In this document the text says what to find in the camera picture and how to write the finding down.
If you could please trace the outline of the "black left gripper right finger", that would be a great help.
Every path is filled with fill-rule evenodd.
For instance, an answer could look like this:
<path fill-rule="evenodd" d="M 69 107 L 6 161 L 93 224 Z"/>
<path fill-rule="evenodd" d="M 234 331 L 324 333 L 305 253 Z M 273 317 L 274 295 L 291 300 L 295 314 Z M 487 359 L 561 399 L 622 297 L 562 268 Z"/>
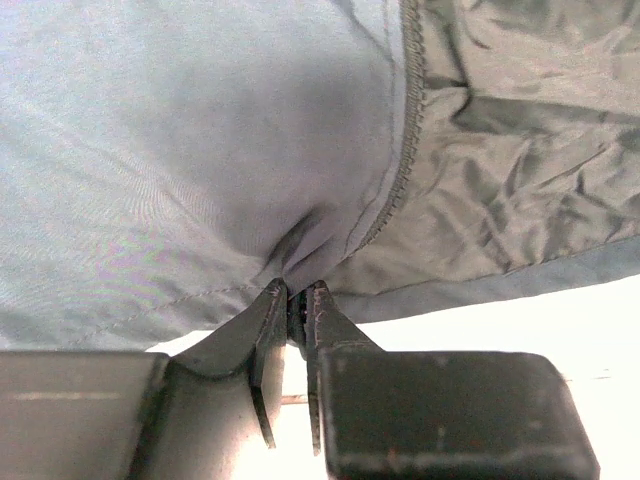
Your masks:
<path fill-rule="evenodd" d="M 316 283 L 304 298 L 315 454 L 332 479 L 596 479 L 570 390 L 523 352 L 382 349 Z"/>

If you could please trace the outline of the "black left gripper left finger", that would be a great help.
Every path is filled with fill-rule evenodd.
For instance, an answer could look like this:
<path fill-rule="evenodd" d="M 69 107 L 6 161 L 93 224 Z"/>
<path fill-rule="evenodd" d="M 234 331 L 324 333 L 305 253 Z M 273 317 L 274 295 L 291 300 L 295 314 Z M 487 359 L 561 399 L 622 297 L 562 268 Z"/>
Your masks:
<path fill-rule="evenodd" d="M 1 356 L 5 479 L 229 479 L 275 446 L 287 288 L 170 356 L 22 351 Z"/>

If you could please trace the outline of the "grey gradient zip jacket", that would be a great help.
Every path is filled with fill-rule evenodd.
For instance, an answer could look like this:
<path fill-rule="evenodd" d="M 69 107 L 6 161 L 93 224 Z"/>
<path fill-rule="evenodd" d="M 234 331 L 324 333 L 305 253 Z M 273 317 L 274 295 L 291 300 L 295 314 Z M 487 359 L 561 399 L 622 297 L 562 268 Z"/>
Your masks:
<path fill-rule="evenodd" d="M 5 1 L 1 345 L 639 271 L 635 1 Z"/>

